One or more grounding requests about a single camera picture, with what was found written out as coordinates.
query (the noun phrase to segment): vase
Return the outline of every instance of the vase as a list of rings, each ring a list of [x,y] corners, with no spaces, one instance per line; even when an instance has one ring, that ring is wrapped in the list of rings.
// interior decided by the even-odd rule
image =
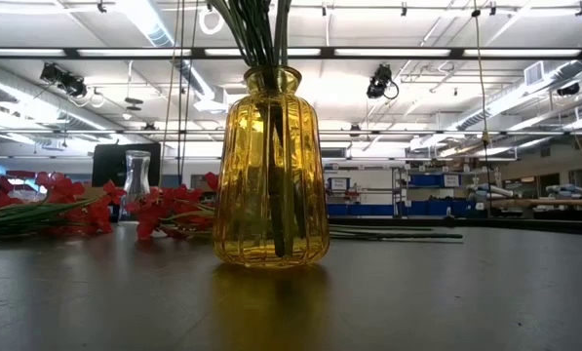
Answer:
[[[249,95],[227,117],[213,238],[224,261],[290,267],[330,245],[317,116],[294,95],[293,68],[245,74]]]
[[[143,195],[150,193],[148,173],[151,154],[147,151],[126,151],[126,182],[122,197],[119,220],[136,220],[136,214],[126,210],[126,205],[138,201]]]

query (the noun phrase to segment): dark table surface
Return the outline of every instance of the dark table surface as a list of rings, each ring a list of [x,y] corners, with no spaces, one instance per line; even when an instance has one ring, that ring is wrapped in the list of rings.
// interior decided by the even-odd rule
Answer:
[[[582,236],[451,232],[274,271],[132,227],[0,243],[0,350],[582,351]]]

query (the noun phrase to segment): flower bouquet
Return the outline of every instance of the flower bouquet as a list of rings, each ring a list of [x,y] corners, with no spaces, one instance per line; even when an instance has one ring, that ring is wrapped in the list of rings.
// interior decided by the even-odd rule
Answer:
[[[217,175],[205,175],[208,186],[217,190]],[[150,193],[126,205],[126,210],[137,215],[136,233],[141,241],[152,238],[160,230],[173,238],[211,237],[214,203],[203,203],[202,189],[152,188]]]
[[[103,186],[105,194],[94,199],[79,200],[85,189],[61,173],[41,172],[35,184],[48,192],[42,201],[24,203],[8,195],[0,195],[0,239],[32,234],[96,234],[110,233],[108,205],[119,204],[126,192],[112,181]]]

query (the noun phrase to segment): ribbed glass vase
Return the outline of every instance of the ribbed glass vase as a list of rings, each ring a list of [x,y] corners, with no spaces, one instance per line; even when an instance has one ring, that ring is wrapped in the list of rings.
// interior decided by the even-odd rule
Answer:
[[[216,253],[246,266],[315,262],[330,245],[316,113],[294,95],[295,69],[258,67],[245,78],[250,94],[226,124]]]

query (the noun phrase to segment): cable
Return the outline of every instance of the cable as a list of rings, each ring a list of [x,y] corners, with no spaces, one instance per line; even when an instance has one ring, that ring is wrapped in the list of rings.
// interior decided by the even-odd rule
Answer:
[[[485,110],[485,84],[484,84],[484,66],[482,64],[482,44],[481,44],[481,34],[479,31],[479,14],[480,10],[477,7],[477,0],[473,1],[475,10],[473,11],[473,17],[475,18],[475,34],[477,38],[477,62],[479,63],[479,80],[482,85],[482,111],[484,116],[484,131],[482,136],[482,141],[484,142],[484,154],[485,154],[485,169],[487,170],[487,190],[490,194],[489,196],[489,209],[487,210],[488,217],[492,215],[492,185],[490,183],[490,173],[489,165],[487,160],[487,146],[489,145],[489,134],[487,133],[487,112]]]
[[[181,3],[182,8],[184,8],[184,0],[178,1],[178,3]],[[184,81],[184,77],[182,77],[182,70],[184,69],[184,59],[182,59],[182,57],[184,56],[184,20],[185,20],[184,10],[180,11],[180,16],[181,16],[180,41],[179,41],[180,42],[180,69],[179,69],[180,78],[179,78],[178,87],[177,87],[177,89],[178,89],[178,93],[177,93],[177,129],[179,131],[182,131],[182,83]],[[181,165],[180,165],[180,141],[181,141],[181,139],[182,139],[182,134],[178,133],[178,135],[177,135],[177,162],[175,163],[175,166],[177,167],[177,185],[178,186],[182,185],[182,169],[181,169]]]
[[[200,0],[196,0],[195,1],[195,6],[199,6],[200,4]],[[193,19],[193,35],[191,37],[191,50],[193,50],[193,48],[195,47],[195,25],[196,25],[197,21],[195,20],[195,18]],[[189,64],[189,73],[188,73],[188,80],[189,82],[191,81],[191,76],[192,76],[192,71],[193,71],[193,61],[191,60],[190,64]],[[186,130],[186,124],[188,122],[188,116],[189,116],[189,102],[191,100],[191,84],[189,83],[189,85],[186,87],[186,111],[184,113],[184,129]],[[184,169],[184,153],[185,153],[185,149],[186,149],[186,135],[184,135],[184,143],[182,144],[182,160],[178,160],[178,162],[181,161],[182,165],[180,166],[182,169]]]
[[[174,30],[174,38],[177,37],[177,29],[178,29],[178,20],[179,20],[179,15],[180,12],[176,11],[175,12],[175,30]],[[177,42],[176,40],[174,40],[174,50],[172,51],[172,62],[174,62],[175,60],[175,48],[177,48]],[[175,70],[175,65],[172,64],[172,72],[170,75],[170,91],[169,94],[167,96],[167,108],[166,108],[166,113],[165,113],[165,131],[163,132],[163,147],[161,150],[161,165],[159,166],[159,180],[158,180],[158,186],[161,187],[163,185],[163,160],[165,160],[165,149],[167,148],[167,127],[169,125],[170,122],[170,107],[171,107],[171,103],[172,103],[172,89],[174,87],[174,70]]]
[[[384,96],[385,98],[388,98],[389,100],[393,100],[393,99],[395,99],[395,98],[398,98],[398,97],[399,97],[399,86],[397,85],[397,83],[393,82],[393,81],[392,81],[392,79],[390,80],[390,83],[391,83],[391,84],[392,84],[392,85],[393,85],[395,88],[397,88],[397,93],[396,93],[396,94],[395,94],[393,97],[388,97],[388,96],[386,95],[386,92],[384,92],[384,95],[383,95],[383,96]]]

